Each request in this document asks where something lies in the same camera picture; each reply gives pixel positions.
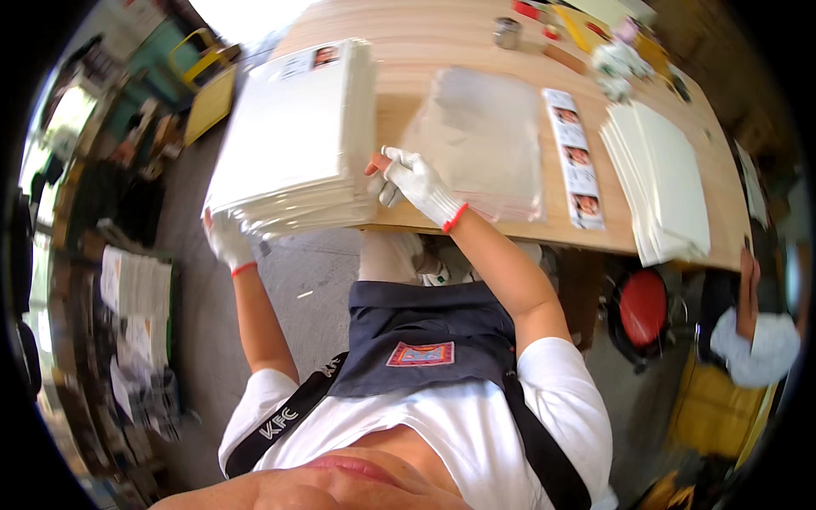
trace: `lips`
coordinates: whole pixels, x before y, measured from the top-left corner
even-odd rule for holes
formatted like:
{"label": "lips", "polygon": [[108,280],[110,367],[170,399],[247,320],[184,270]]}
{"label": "lips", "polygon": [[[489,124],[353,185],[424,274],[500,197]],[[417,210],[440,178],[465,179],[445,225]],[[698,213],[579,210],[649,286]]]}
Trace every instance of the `lips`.
{"label": "lips", "polygon": [[365,477],[373,481],[378,481],[380,483],[397,487],[398,489],[407,490],[407,488],[390,472],[386,471],[384,468],[371,462],[370,460],[359,459],[358,457],[326,455],[323,457],[318,457],[310,463],[304,464],[303,467],[310,469],[338,468],[348,474],[358,477]]}

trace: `wooden table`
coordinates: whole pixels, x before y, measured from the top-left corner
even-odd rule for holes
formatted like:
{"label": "wooden table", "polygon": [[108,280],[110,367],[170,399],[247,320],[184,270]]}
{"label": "wooden table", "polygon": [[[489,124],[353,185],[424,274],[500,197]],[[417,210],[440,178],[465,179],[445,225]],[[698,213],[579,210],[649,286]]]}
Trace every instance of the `wooden table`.
{"label": "wooden table", "polygon": [[[598,131],[608,117],[610,102],[591,78],[542,55],[549,41],[541,34],[543,26],[516,13],[511,5],[509,0],[324,0],[295,22],[271,58],[337,39],[371,41],[379,66],[378,147],[399,146],[434,73],[450,65],[504,73],[537,87],[569,92],[586,131],[606,230],[582,230],[570,222],[561,165],[543,103],[539,128],[547,219],[543,223],[500,223],[499,230],[509,237],[636,255],[629,206]],[[523,25],[519,51],[494,45],[493,19],[499,16],[511,16]],[[589,60],[572,41],[557,44]],[[699,264],[738,270],[743,237],[750,236],[742,186],[711,105],[695,82],[689,78],[685,82],[691,105],[679,101],[657,81],[633,83],[635,98],[674,122],[697,153],[712,243],[711,254]],[[407,202],[390,210],[380,207],[371,227],[440,232]]]}

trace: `woman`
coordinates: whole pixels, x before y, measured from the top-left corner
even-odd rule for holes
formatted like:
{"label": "woman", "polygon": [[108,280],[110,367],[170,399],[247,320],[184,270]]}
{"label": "woman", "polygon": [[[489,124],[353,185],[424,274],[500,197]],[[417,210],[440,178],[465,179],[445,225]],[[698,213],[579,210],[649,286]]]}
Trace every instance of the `woman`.
{"label": "woman", "polygon": [[540,248],[531,259],[418,154],[383,152],[366,169],[380,201],[404,195],[483,282],[419,286],[449,283],[419,239],[365,232],[349,352],[299,387],[249,243],[207,215],[253,374],[219,450],[233,479],[158,507],[589,508],[607,487],[609,418]]}

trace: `metal can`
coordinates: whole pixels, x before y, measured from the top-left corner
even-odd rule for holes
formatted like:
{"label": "metal can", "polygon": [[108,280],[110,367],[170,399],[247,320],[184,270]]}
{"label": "metal can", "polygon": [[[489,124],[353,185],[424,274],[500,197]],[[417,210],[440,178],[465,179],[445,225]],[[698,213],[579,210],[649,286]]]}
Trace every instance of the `metal can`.
{"label": "metal can", "polygon": [[521,24],[513,18],[496,18],[494,20],[493,42],[505,50],[518,48],[521,39]]}

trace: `apron strap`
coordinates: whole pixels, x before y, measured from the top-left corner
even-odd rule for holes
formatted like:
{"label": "apron strap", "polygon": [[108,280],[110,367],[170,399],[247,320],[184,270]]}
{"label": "apron strap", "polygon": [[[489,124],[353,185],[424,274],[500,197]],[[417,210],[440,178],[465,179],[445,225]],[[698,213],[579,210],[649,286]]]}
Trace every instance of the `apron strap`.
{"label": "apron strap", "polygon": [[[305,418],[326,395],[348,352],[338,354],[314,372],[283,406],[245,437],[227,458],[228,478],[252,471],[266,451]],[[524,389],[515,371],[504,374],[504,397],[521,434],[524,455],[556,510],[588,510],[592,506],[586,485],[564,451],[524,402]]]}
{"label": "apron strap", "polygon": [[266,450],[317,406],[337,379],[335,375],[343,366],[347,355],[348,352],[338,354],[326,366],[312,373],[280,409],[238,443],[224,467],[227,478],[239,477],[252,471]]}
{"label": "apron strap", "polygon": [[524,388],[511,370],[504,374],[504,398],[521,434],[524,455],[556,510],[589,510],[586,484],[564,451],[524,402]]}

